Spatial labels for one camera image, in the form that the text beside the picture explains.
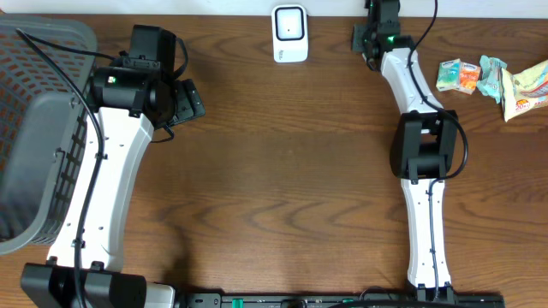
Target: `wood grain surface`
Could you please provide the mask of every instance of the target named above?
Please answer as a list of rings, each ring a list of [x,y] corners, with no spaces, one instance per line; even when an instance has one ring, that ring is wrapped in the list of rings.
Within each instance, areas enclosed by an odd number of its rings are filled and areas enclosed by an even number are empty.
[[[309,17],[308,59],[276,64],[266,17],[54,17],[85,22],[112,55],[128,49],[133,24],[171,30],[187,44],[183,77],[205,103],[205,117],[146,151],[124,272],[227,293],[403,287],[407,211],[388,160],[399,113],[388,83],[350,51],[352,26],[364,19]],[[418,38],[429,21],[402,19],[402,30]],[[439,19],[420,47],[423,73],[435,90],[440,62],[479,63],[483,54],[519,73],[548,58],[547,27]],[[435,94],[457,110],[470,143],[444,201],[455,289],[500,292],[511,308],[548,306],[548,108],[505,123],[477,91]],[[1,306],[32,305],[21,270],[43,263],[47,249],[0,257]]]

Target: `yellow snack bag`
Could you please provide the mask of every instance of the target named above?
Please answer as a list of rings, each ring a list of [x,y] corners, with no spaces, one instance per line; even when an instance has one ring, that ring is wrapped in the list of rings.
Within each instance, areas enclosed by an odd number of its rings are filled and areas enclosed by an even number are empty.
[[[504,120],[548,106],[548,60],[511,74],[502,68]]]
[[[462,62],[459,73],[459,87],[456,89],[466,94],[472,94],[476,89],[476,84],[480,78],[481,67]]]

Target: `laundry basket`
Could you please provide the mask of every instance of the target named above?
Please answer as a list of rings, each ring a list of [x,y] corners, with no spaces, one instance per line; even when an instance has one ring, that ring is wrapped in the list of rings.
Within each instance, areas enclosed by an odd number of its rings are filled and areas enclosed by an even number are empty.
[[[97,50],[95,34],[78,21],[0,16],[0,255],[55,241],[86,139],[83,106],[16,28],[52,43]],[[85,90],[93,56],[38,46]]]

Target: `candy wrapper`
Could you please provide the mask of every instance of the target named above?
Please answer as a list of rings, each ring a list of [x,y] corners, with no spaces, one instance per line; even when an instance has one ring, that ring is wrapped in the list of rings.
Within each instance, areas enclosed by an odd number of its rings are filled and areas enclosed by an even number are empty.
[[[468,95],[472,94],[476,89],[476,83],[480,77],[481,68],[473,64],[461,62],[461,70],[459,72],[459,87],[456,89]]]
[[[481,56],[479,65],[483,69],[483,74],[478,81],[478,90],[485,96],[495,98],[497,104],[500,104],[500,71],[501,68],[506,68],[506,63],[495,57]]]
[[[505,121],[548,105],[548,61],[515,75],[501,71]]]
[[[457,89],[459,87],[459,70],[461,59],[456,59],[439,64],[438,81],[436,87],[439,91]]]

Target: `black bracket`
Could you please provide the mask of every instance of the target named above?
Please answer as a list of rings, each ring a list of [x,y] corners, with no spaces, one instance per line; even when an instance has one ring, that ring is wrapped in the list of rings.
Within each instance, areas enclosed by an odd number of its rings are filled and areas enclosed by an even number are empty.
[[[414,45],[410,36],[400,35],[399,0],[367,0],[366,25],[354,25],[352,51],[366,58],[367,66],[379,71],[385,52]]]
[[[192,80],[176,81],[177,107],[173,118],[168,122],[169,127],[191,121],[206,113],[204,103]]]

